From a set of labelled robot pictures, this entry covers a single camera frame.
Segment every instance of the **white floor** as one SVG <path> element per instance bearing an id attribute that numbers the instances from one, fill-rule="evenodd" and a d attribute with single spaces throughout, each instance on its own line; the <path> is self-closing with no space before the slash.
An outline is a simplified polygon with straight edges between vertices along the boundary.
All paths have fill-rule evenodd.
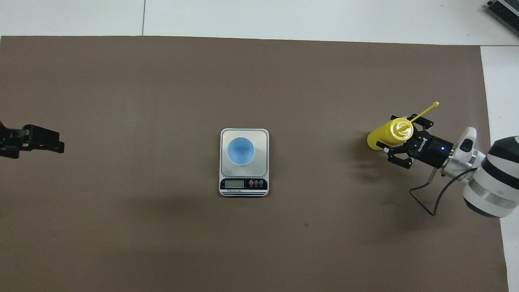
<path id="1" fill-rule="evenodd" d="M 480 45 L 491 141 L 519 135 L 519 37 L 486 0 L 1 0 L 1 35 L 181 35 Z M 501 220 L 519 292 L 519 211 Z"/>

